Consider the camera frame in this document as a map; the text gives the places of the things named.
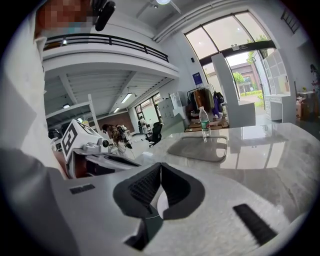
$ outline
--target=blue sign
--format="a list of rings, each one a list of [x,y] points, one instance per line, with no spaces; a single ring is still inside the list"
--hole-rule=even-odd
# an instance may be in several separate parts
[[[201,75],[199,72],[196,74],[193,74],[192,76],[193,76],[193,80],[194,80],[196,86],[199,84],[203,84],[202,78],[201,78]]]

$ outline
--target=marble countertop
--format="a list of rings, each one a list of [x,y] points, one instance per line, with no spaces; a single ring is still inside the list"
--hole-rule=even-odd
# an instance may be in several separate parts
[[[228,138],[222,162],[168,153],[180,138],[202,137],[202,132],[172,134],[136,162],[166,162],[231,178],[284,211],[291,222],[309,210],[320,180],[320,141],[314,136],[291,123],[212,130],[211,136]]]

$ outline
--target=fluorescent light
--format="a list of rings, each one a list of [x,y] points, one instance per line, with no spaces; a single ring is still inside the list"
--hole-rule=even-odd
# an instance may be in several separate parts
[[[160,5],[169,4],[171,0],[156,0],[156,2]]]
[[[132,95],[132,93],[128,93],[125,98],[123,99],[123,101],[121,101],[121,103],[125,103],[127,101],[127,99],[130,98],[130,96]]]

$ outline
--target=purple garment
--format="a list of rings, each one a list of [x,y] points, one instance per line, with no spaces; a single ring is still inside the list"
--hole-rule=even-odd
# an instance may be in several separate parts
[[[212,109],[212,114],[219,116],[219,102],[218,102],[218,97],[217,93],[214,92],[213,94],[213,101],[214,101],[214,108]]]

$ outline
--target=black office chair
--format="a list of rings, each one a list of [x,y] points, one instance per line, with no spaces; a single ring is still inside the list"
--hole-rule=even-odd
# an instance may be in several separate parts
[[[148,137],[148,135],[146,134],[146,141],[152,143],[149,145],[149,148],[151,148],[151,146],[156,145],[159,141],[161,141],[161,129],[162,129],[162,124],[160,122],[155,122],[153,124],[153,129],[152,129],[152,135]]]

